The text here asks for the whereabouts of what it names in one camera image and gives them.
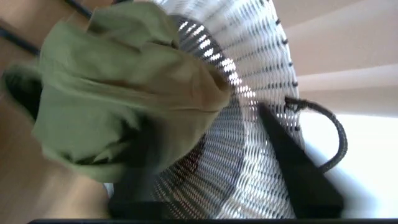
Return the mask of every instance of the clothing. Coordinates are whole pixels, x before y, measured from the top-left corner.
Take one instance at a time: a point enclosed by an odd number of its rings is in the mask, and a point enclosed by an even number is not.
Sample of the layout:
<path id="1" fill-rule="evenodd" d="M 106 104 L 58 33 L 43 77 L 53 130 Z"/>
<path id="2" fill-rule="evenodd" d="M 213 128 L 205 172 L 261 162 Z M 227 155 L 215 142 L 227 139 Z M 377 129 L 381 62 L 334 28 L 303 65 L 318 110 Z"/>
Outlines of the clothing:
<path id="1" fill-rule="evenodd" d="M 39 58 L 2 82 L 44 155 L 99 182 L 168 168 L 231 94 L 215 67 L 178 49 L 177 28 L 151 2 L 97 9 L 86 32 L 59 22 Z"/>

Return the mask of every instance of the olive green fabric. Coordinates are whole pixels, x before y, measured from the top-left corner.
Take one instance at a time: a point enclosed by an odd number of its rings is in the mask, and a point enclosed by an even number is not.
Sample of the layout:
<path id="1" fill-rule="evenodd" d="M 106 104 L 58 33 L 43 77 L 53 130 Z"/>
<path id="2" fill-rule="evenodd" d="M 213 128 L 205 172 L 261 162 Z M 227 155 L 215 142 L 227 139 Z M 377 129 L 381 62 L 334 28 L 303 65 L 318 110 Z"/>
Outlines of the olive green fabric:
<path id="1" fill-rule="evenodd" d="M 35 121 L 44 155 L 100 182 L 117 182 L 127 167 L 168 168 L 231 92 L 215 67 L 178 50 L 171 18 L 149 2 L 97 9 L 87 31 L 59 22 L 37 61 L 3 77 L 21 77 L 5 86 Z M 18 89 L 34 99 L 21 100 Z"/>

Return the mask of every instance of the laundry basket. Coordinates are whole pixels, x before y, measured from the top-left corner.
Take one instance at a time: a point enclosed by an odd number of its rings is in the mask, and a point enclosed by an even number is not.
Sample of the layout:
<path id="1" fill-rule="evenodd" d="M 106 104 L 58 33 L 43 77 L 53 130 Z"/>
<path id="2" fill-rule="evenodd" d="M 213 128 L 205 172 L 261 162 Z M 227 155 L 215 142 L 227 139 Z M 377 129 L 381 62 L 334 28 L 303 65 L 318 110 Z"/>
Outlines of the laundry basket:
<path id="1" fill-rule="evenodd" d="M 288 40 L 273 2 L 154 2 L 178 26 L 180 49 L 216 66 L 233 94 L 195 148 L 155 178 L 152 200 L 166 202 L 167 218 L 295 218 L 269 140 L 272 130 L 262 124 L 257 107 L 266 101 L 289 136 L 303 147 L 299 113 L 285 106 L 285 96 L 298 98 L 299 91 Z M 79 12 L 91 16 L 90 11 Z M 341 134 L 341 125 L 329 117 Z M 344 134 L 340 141 L 340 148 L 346 148 Z M 344 150 L 339 153 L 323 172 L 345 155 Z"/>

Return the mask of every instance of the brown floor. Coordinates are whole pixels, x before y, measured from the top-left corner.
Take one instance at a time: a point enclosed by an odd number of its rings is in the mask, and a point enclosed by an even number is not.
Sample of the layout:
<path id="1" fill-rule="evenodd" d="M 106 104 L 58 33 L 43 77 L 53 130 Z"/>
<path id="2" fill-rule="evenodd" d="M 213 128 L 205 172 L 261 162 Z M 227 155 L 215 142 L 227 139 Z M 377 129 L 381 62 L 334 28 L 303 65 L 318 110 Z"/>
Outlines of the brown floor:
<path id="1" fill-rule="evenodd" d="M 80 0 L 90 9 L 111 0 Z M 60 19 L 87 21 L 62 0 L 0 0 L 0 25 L 40 46 Z M 31 55 L 0 38 L 0 71 Z M 32 124 L 0 93 L 0 220 L 27 223 L 36 218 L 101 217 L 101 184 L 45 160 L 30 135 Z"/>

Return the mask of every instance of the floor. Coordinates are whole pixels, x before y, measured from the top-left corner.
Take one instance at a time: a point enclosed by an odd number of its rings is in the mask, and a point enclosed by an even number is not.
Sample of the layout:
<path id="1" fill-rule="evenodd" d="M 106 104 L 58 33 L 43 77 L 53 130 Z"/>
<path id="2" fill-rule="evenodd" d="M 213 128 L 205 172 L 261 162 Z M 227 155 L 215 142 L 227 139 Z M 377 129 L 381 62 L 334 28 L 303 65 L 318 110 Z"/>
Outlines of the floor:
<path id="1" fill-rule="evenodd" d="M 111 0 L 80 0 L 90 9 Z M 68 19 L 87 20 L 61 0 L 0 0 L 0 25 L 41 46 L 51 27 Z M 31 55 L 0 38 L 0 71 Z M 106 193 L 101 184 L 47 161 L 30 135 L 32 124 L 0 92 L 0 220 L 28 223 L 37 218 L 99 218 Z"/>

